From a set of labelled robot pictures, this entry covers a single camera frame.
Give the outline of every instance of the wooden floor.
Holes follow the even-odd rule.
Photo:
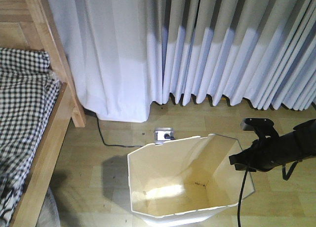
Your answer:
[[[238,138],[247,148],[256,139],[242,131],[245,117],[267,117],[279,134],[292,131],[316,117],[310,107],[303,112],[281,108],[273,111],[252,109],[244,100],[229,107],[222,100],[216,107],[206,100],[182,107],[169,102],[152,104],[144,123],[102,121],[101,128],[110,144],[145,145],[154,142],[156,127],[173,127],[177,139],[218,133]],[[102,144],[96,118],[87,117],[85,128],[72,122],[61,149],[51,187],[63,227],[146,227],[130,212],[126,155],[133,148],[106,147]],[[256,192],[242,203],[243,227],[314,227],[316,225],[316,159],[299,163],[289,181],[283,181],[281,168],[252,173]],[[237,227],[237,208],[232,207],[204,222],[185,227]]]

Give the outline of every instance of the gray fabric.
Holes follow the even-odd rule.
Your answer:
[[[60,227],[59,215],[54,195],[48,187],[36,227]]]

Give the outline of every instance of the power outlet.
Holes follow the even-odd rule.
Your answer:
[[[161,145],[165,141],[170,141],[173,137],[174,130],[171,127],[158,127],[155,128],[155,144]]]

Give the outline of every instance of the wooden bed frame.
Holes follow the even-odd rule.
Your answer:
[[[0,0],[0,47],[44,49],[63,82],[48,126],[37,149],[11,227],[34,227],[62,146],[70,118],[85,126],[83,108],[47,0]]]

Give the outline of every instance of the bed post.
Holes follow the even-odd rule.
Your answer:
[[[51,65],[62,82],[66,82],[74,101],[72,119],[76,127],[84,127],[86,117],[78,100],[73,76],[50,11],[48,0],[25,0],[44,49],[49,53]]]

